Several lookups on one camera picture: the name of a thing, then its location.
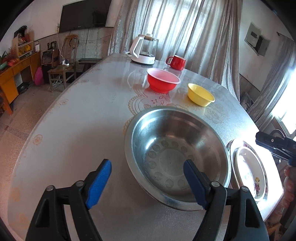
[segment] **kettle lid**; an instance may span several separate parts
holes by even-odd
[[[153,34],[139,34],[139,36],[142,36],[144,37],[145,40],[150,40],[150,41],[153,41],[153,40],[158,40],[157,38],[153,38]]]

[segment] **metal bowl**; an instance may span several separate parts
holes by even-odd
[[[174,107],[140,112],[124,140],[126,160],[135,179],[152,197],[179,210],[200,210],[183,173],[191,159],[210,180],[228,187],[231,164],[217,133],[203,120]]]

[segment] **kettle base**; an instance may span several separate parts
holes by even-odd
[[[136,58],[135,56],[131,56],[131,60],[139,64],[153,65],[155,62],[155,57],[139,55],[139,58]]]

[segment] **wall-mounted tv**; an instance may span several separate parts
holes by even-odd
[[[105,27],[111,0],[84,0],[63,6],[59,32]]]

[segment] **white kettle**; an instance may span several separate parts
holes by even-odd
[[[158,46],[158,39],[152,34],[139,34],[133,41],[130,48],[130,58],[132,61],[141,64],[154,64]]]

